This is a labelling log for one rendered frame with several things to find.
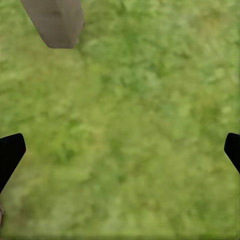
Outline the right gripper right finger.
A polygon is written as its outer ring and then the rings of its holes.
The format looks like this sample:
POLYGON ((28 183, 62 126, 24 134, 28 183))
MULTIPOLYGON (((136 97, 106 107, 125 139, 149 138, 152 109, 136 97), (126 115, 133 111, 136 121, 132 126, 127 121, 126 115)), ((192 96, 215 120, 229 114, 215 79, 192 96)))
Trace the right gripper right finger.
POLYGON ((240 173, 240 135, 228 133, 224 151, 240 173))

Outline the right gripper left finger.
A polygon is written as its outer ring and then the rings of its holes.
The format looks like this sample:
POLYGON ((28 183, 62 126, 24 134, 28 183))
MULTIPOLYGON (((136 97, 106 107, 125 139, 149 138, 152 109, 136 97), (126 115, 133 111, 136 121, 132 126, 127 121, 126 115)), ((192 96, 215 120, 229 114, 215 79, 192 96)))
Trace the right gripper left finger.
POLYGON ((0 138, 0 193, 26 153, 22 133, 0 138))

